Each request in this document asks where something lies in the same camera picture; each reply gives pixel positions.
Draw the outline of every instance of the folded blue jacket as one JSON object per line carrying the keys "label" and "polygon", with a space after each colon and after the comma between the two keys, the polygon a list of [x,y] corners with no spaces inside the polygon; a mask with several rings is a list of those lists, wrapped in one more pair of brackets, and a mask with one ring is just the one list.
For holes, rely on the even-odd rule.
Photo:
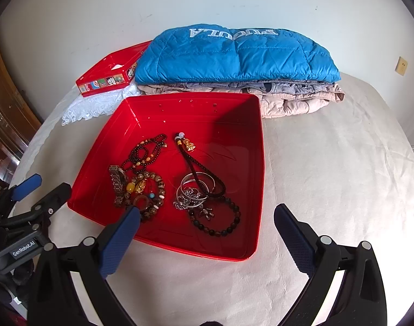
{"label": "folded blue jacket", "polygon": [[255,80],[335,82],[329,52],[286,29],[227,29],[198,24],[168,29],[139,59],[138,84]]}

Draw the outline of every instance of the silver screw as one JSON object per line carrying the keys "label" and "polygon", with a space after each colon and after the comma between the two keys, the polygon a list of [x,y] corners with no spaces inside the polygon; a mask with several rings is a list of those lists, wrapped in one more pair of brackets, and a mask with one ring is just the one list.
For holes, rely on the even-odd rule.
{"label": "silver screw", "polygon": [[330,243],[332,243],[332,239],[326,235],[320,237],[320,241],[325,245],[329,245]]}
{"label": "silver screw", "polygon": [[371,244],[368,241],[363,241],[361,243],[361,245],[363,246],[364,249],[366,250],[370,250],[371,249]]}
{"label": "silver screw", "polygon": [[53,248],[54,248],[53,243],[46,243],[46,244],[44,245],[44,250],[45,250],[45,251],[51,251],[51,250],[53,250]]}
{"label": "silver screw", "polygon": [[88,236],[83,240],[83,245],[85,246],[91,246],[95,243],[95,238],[93,236]]}

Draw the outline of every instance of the wall socket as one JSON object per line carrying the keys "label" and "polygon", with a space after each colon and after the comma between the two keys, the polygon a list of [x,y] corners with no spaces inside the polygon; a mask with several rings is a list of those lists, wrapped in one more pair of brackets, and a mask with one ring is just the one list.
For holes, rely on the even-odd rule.
{"label": "wall socket", "polygon": [[402,57],[399,57],[399,61],[397,62],[397,66],[396,66],[396,72],[399,75],[404,76],[405,75],[405,71],[406,71],[406,67],[408,67],[408,61],[406,61]]}

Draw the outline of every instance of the wall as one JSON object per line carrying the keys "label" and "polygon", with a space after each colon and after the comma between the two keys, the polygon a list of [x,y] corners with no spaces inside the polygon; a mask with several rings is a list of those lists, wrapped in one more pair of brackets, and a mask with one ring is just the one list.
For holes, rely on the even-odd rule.
{"label": "wall", "polygon": [[[104,55],[194,23],[295,30],[373,85],[414,128],[414,19],[401,0],[12,0],[0,19],[10,73],[42,117]],[[394,69],[409,62],[404,77]]]}

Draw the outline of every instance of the beige tablecloth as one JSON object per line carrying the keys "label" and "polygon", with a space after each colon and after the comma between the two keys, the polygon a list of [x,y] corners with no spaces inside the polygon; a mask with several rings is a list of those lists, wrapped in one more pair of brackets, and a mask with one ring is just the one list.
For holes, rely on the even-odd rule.
{"label": "beige tablecloth", "polygon": [[[139,326],[194,326],[207,320],[277,325],[307,280],[275,229],[273,210],[281,202],[338,244],[370,241],[384,280],[388,324],[401,319],[414,300],[414,154],[377,91],[351,76],[342,78],[342,103],[263,121],[263,215],[258,250],[249,260],[215,261],[131,243],[108,281]],[[17,205],[16,214],[61,182],[74,183],[108,120],[101,116],[62,127],[58,119],[69,97],[64,102],[20,163],[15,182],[39,173],[43,184]],[[76,245],[101,229],[63,207],[52,219],[50,238],[58,247]],[[81,287],[79,294],[98,323]],[[326,317],[332,298],[317,320]]]}

